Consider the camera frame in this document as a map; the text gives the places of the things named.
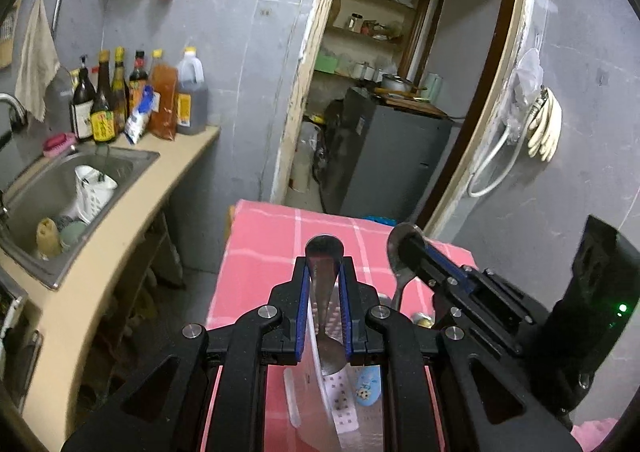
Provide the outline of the blue patterned ceramic spoon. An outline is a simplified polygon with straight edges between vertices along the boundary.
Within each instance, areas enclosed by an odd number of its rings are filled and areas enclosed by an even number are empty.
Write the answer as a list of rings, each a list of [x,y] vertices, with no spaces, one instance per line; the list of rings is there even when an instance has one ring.
[[[361,368],[356,381],[355,397],[360,406],[373,406],[378,402],[381,397],[381,368],[378,365]]]

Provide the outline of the steel faucet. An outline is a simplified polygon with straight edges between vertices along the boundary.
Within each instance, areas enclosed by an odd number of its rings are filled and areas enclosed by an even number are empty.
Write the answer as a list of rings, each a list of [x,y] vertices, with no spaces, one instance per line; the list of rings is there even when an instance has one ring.
[[[27,110],[17,98],[9,93],[0,93],[0,102],[9,106],[10,130],[0,138],[0,149],[12,140],[13,134],[21,132],[28,126]]]

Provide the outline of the pink scrub brush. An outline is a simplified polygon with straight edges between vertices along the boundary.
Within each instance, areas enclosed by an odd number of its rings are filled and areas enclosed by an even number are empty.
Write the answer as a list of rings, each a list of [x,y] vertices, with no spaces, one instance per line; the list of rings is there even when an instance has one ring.
[[[42,155],[47,158],[54,158],[75,145],[76,142],[77,138],[73,132],[52,135],[52,137],[43,142]]]

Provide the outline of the dark soy sauce bottle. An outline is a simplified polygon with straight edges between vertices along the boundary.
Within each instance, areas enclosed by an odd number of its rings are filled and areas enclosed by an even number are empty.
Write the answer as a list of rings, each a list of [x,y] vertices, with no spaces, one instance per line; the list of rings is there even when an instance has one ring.
[[[72,128],[79,142],[89,141],[92,138],[91,108],[96,98],[96,89],[89,78],[87,67],[87,55],[80,56],[78,81],[75,86],[72,103],[70,103],[70,115],[72,116]]]

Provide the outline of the white plastic utensil holder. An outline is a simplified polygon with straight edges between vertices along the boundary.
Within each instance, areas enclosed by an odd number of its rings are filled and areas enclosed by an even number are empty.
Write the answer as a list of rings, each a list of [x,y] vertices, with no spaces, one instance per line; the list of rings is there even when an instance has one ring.
[[[323,376],[317,333],[317,305],[311,300],[302,360],[283,372],[288,420],[296,438],[316,451],[383,450],[382,389],[373,406],[360,406],[355,387],[363,366],[347,364]]]

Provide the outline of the beige hanging towel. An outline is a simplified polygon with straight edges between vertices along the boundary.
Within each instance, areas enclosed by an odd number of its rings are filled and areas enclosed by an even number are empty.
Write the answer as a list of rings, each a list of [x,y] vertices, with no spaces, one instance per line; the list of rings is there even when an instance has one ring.
[[[34,0],[29,12],[18,68],[15,97],[35,120],[47,115],[47,89],[61,67],[43,0]]]

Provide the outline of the tall dark vinegar bottle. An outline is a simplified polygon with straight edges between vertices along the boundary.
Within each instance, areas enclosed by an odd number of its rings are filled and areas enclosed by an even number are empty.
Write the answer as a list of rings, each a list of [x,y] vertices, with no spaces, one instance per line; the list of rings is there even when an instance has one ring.
[[[116,138],[115,113],[110,83],[110,51],[99,54],[99,77],[91,107],[91,128],[96,144],[111,143]]]

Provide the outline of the stainless steel sink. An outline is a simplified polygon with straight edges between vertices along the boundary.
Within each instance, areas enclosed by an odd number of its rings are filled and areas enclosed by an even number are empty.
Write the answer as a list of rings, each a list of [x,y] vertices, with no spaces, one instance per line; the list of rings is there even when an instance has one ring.
[[[84,144],[48,159],[6,200],[8,213],[1,217],[1,248],[44,287],[58,289],[92,232],[158,158],[158,152]],[[115,185],[112,197],[91,219],[80,213],[82,183],[76,175],[81,166],[102,173],[107,183]],[[55,257],[43,257],[37,249],[37,225],[46,218],[59,227],[70,221],[81,221],[86,227],[69,249]]]

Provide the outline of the steel spoon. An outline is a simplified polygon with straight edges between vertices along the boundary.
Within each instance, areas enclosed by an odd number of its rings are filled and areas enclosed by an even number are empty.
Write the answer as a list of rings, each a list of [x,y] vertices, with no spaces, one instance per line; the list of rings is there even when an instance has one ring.
[[[414,224],[397,224],[388,235],[386,253],[396,281],[392,299],[396,311],[400,310],[405,287],[416,277],[416,271],[420,269],[424,248],[423,234]]]
[[[326,334],[329,303],[340,274],[343,256],[343,244],[332,235],[315,236],[305,247],[305,257],[317,304],[317,347],[323,376],[333,375],[346,365],[343,345]]]

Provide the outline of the grey cabinet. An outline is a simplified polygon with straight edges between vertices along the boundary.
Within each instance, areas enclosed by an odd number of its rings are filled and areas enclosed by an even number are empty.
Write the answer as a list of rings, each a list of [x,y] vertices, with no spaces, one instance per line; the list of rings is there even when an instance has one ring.
[[[409,219],[442,157],[450,119],[387,106],[352,86],[328,145],[323,210],[354,218]]]

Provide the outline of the yellow sponge in sink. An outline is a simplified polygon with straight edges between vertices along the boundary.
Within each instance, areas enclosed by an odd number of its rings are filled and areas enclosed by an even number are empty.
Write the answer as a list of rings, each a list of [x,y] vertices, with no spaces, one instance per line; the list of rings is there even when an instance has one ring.
[[[42,219],[36,228],[36,244],[41,259],[49,260],[62,253],[60,233],[50,218]]]

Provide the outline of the pink checked tablecloth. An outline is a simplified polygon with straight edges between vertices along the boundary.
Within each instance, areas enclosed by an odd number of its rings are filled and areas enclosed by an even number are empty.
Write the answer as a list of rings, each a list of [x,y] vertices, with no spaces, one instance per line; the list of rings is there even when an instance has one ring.
[[[233,209],[218,285],[207,316],[207,328],[233,324],[247,311],[265,305],[273,286],[288,282],[306,242],[320,234],[340,239],[352,257],[358,281],[378,294],[393,297],[395,278],[386,256],[392,227],[371,220],[330,216],[258,201],[239,201]],[[404,289],[401,312],[435,317],[432,291],[414,279]],[[268,368],[265,451],[315,451],[299,438],[288,419],[284,368]],[[359,428],[341,436],[344,450],[382,451],[381,400],[358,406]]]

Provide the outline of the blue white seasoning bag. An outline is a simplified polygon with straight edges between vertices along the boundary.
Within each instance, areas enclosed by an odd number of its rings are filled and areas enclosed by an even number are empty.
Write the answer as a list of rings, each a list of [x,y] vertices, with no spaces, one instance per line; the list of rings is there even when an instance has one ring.
[[[124,133],[130,144],[137,144],[142,138],[151,117],[153,102],[153,88],[147,84],[142,90],[140,102],[134,106],[134,110],[126,121]]]

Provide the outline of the orange sauce bottle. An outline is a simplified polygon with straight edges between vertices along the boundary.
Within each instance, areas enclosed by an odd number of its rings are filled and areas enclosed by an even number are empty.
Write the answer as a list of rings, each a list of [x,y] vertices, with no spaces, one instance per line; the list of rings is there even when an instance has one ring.
[[[164,51],[152,52],[150,85],[154,91],[148,130],[157,138],[172,141],[176,135],[175,93],[178,72],[164,60]]]

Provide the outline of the white perforated cup in sink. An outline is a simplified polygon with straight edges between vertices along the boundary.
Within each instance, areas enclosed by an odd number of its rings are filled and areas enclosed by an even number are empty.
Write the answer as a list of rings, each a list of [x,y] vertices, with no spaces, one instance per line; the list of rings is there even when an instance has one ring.
[[[88,165],[75,168],[78,217],[89,224],[113,197],[118,184],[106,173]]]

